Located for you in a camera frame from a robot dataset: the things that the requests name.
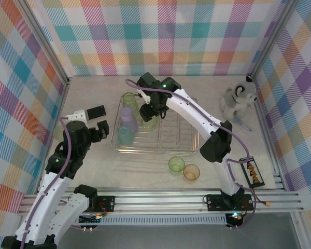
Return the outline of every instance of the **green cup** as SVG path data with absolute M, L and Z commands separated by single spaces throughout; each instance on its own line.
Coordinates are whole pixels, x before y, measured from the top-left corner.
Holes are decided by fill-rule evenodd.
M 173 172 L 181 172 L 185 165 L 185 161 L 180 157 L 172 157 L 168 162 L 168 166 Z

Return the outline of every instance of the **dish rack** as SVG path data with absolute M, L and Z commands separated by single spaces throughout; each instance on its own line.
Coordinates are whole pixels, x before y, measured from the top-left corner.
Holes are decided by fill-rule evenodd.
M 138 107 L 144 104 L 144 99 L 136 95 Z M 121 127 L 120 111 L 123 108 L 122 98 L 116 115 L 111 145 L 122 153 L 137 154 L 168 154 L 192 156 L 199 148 L 199 133 L 177 112 L 169 109 L 164 119 L 152 132 L 143 131 L 140 127 L 134 132 L 135 141 L 131 146 L 121 146 L 118 131 Z

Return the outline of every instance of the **plaid fabric backdrop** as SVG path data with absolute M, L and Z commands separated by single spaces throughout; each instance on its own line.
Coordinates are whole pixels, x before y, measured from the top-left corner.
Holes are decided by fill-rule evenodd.
M 0 244 L 35 185 L 63 89 L 13 0 L 0 1 Z
M 311 0 L 300 1 L 257 80 L 282 170 L 301 194 L 311 231 Z
M 78 76 L 245 74 L 281 2 L 40 0 L 36 8 L 28 1 Z

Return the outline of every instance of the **purple cable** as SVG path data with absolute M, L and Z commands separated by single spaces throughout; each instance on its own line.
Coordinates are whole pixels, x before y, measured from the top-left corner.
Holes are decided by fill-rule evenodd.
M 240 188 L 244 189 L 244 190 L 248 190 L 252 193 L 253 197 L 254 197 L 254 200 L 255 200 L 255 204 L 254 204 L 254 207 L 253 207 L 253 210 L 252 210 L 252 214 L 251 214 L 251 218 L 248 220 L 248 222 L 245 222 L 244 224 L 242 224 L 240 227 L 243 227 L 245 226 L 246 224 L 250 223 L 251 219 L 253 218 L 254 214 L 255 214 L 255 211 L 256 211 L 256 207 L 257 207 L 257 197 L 256 197 L 256 194 L 253 192 L 252 189 L 250 188 L 246 188 L 246 187 L 243 187 L 241 184 L 239 184 L 234 175 L 233 175 L 233 172 L 232 172 L 232 169 L 231 169 L 231 166 L 229 164 L 229 162 L 234 162 L 234 163 L 238 163 L 238 164 L 241 164 L 241 163 L 246 163 L 249 161 L 249 158 L 250 158 L 250 153 L 249 153 L 249 150 L 247 148 L 247 146 L 244 144 L 244 142 L 235 134 L 233 133 L 232 131 L 228 130 L 227 128 L 223 127 L 223 126 L 220 126 L 218 125 L 217 123 L 215 123 L 213 120 L 211 120 L 206 114 L 204 114 L 196 105 L 194 105 L 193 103 L 191 103 L 189 100 L 187 100 L 186 98 L 182 97 L 181 95 L 177 94 L 177 93 L 174 93 L 174 92 L 171 92 L 171 91 L 168 91 L 168 90 L 164 90 L 164 89 L 154 89 L 154 88 L 145 88 L 145 87 L 140 87 L 137 85 L 136 82 L 134 82 L 133 80 L 131 79 L 126 79 L 125 80 L 125 83 L 132 87 L 132 88 L 135 88 L 135 89 L 139 89 L 139 90 L 142 90 L 142 91 L 151 91 L 151 92 L 164 92 L 164 93 L 168 93 L 168 94 L 171 94 L 173 96 L 176 96 L 178 97 L 179 99 L 183 100 L 185 103 L 188 103 L 189 105 L 191 105 L 199 114 L 201 114 L 204 118 L 206 118 L 207 121 L 209 121 L 211 123 L 211 125 L 215 126 L 215 127 L 218 127 L 220 128 L 221 130 L 227 132 L 228 134 L 232 135 L 234 138 L 236 138 L 236 140 L 242 145 L 242 147 L 244 148 L 246 154 L 247 154 L 247 157 L 246 157 L 246 160 L 245 161 L 237 161 L 237 160 L 233 160 L 233 159 L 227 159 L 227 165 L 228 165 L 228 170 L 229 170 L 229 173 L 231 175 L 231 178 L 232 180 L 234 181 L 234 183 L 239 186 Z
M 44 193 L 47 193 L 48 190 L 53 186 L 53 184 L 55 183 L 55 181 L 60 177 L 60 175 L 64 172 L 64 170 L 66 169 L 66 167 L 68 166 L 68 163 L 69 163 L 69 160 L 70 160 L 70 156 L 72 154 L 72 141 L 70 140 L 70 135 L 69 135 L 69 132 L 68 132 L 68 129 L 67 129 L 67 126 L 66 124 L 63 122 L 63 119 L 67 119 L 67 118 L 59 118 L 59 121 L 60 123 L 62 124 L 62 127 L 64 129 L 64 132 L 66 133 L 66 136 L 67 136 L 67 140 L 68 140 L 68 154 L 67 154 L 67 158 L 66 158 L 66 161 L 64 162 L 63 164 L 63 167 L 61 168 L 61 170 L 59 171 L 59 173 L 55 176 L 55 178 L 51 181 L 51 183 L 47 186 L 47 188 L 44 190 Z M 43 196 L 40 196 L 40 198 L 38 199 L 38 201 L 36 202 L 34 208 L 31 210 L 30 212 L 30 216 L 29 218 L 27 219 L 26 221 L 26 224 L 25 224 L 25 231 L 28 231 L 28 228 L 30 226 L 30 223 L 31 223 L 31 220 L 32 220 L 32 217 L 34 216 L 37 208 L 39 207 L 41 201 L 43 200 L 43 198 L 45 197 L 45 195 Z M 20 249 L 24 249 L 24 244 L 25 244 L 25 240 L 26 240 L 26 235 L 27 235 L 27 232 L 24 232 L 23 234 L 23 238 L 22 238 L 22 241 L 21 241 L 21 247 Z

